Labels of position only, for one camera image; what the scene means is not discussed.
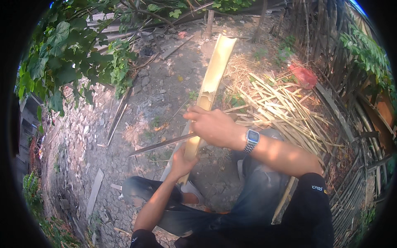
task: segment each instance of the man's left hand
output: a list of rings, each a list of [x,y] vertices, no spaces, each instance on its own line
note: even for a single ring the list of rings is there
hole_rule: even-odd
[[[185,146],[186,143],[183,143],[172,158],[172,167],[168,176],[175,181],[189,173],[200,159],[199,155],[197,155],[193,161],[186,160],[184,158]]]

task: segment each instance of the hand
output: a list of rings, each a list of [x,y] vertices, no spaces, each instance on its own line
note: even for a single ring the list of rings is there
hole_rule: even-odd
[[[218,109],[206,111],[193,106],[183,117],[194,121],[190,129],[210,145],[242,151],[247,144],[247,128],[236,124],[229,115]]]
[[[181,147],[174,153],[172,157],[171,171],[168,174],[169,177],[175,181],[179,178],[187,175],[199,161],[200,156],[197,155],[193,161],[188,161],[184,158],[186,143],[183,143]]]

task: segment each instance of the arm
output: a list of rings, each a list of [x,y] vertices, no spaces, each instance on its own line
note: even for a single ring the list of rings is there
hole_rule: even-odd
[[[208,144],[243,151],[247,144],[247,128],[240,126],[220,110],[206,111],[198,106],[183,115],[191,119],[191,130]],[[322,175],[317,157],[305,149],[287,142],[260,135],[259,143],[250,155],[275,171],[300,177],[306,173]]]
[[[134,225],[134,232],[139,229],[152,231],[160,221],[164,208],[170,198],[173,187],[179,178],[189,173],[198,162],[198,157],[194,161],[185,161],[185,144],[183,144],[173,156],[171,171],[156,190],[150,200],[139,212]]]

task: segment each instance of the rocky ground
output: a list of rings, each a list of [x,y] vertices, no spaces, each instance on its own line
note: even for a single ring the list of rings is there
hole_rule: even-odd
[[[274,20],[273,17],[265,19],[265,31]],[[243,16],[235,19],[217,17],[212,31],[214,34],[252,36],[257,21],[258,18]],[[167,164],[164,160],[170,159],[175,145],[139,155],[137,161],[127,156],[135,149],[180,136],[186,124],[182,114],[188,105],[195,103],[192,96],[200,89],[216,42],[215,38],[204,39],[203,20],[196,20],[159,35],[160,43],[176,42],[180,31],[194,37],[167,60],[156,59],[140,71],[134,82],[134,94],[127,102],[110,146],[98,144],[107,144],[106,136],[120,100],[114,98],[114,92],[102,86],[94,87],[95,104],[92,106],[81,101],[74,109],[72,103],[65,102],[65,117],[55,119],[55,127],[49,129],[44,139],[41,164],[45,167],[46,193],[43,197],[46,212],[64,215],[81,240],[91,239],[95,225],[99,230],[97,242],[100,246],[129,247],[131,239],[127,233],[132,233],[138,210],[120,197],[121,191],[110,185],[122,185],[126,178],[134,175],[160,179]],[[134,48],[151,46],[151,42],[137,41]],[[238,39],[234,48],[234,53],[252,57],[255,51],[256,46],[244,39]],[[225,88],[221,86],[220,95],[224,92]],[[215,107],[230,108],[222,104],[222,97],[218,98]],[[202,192],[207,207],[217,212],[229,211],[242,190],[237,168],[231,165],[230,151],[206,146],[200,154],[202,159],[193,169],[191,181]],[[90,225],[85,213],[99,169],[104,178]],[[70,209],[60,209],[58,201],[61,198],[69,200]],[[116,231],[114,227],[127,233]],[[178,239],[159,228],[155,229],[155,234],[163,247],[173,247]]]

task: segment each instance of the wristwatch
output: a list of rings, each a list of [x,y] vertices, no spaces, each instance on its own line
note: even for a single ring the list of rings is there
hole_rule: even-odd
[[[247,145],[245,146],[243,152],[249,154],[259,143],[259,133],[255,132],[254,130],[249,129],[246,134],[247,138]]]

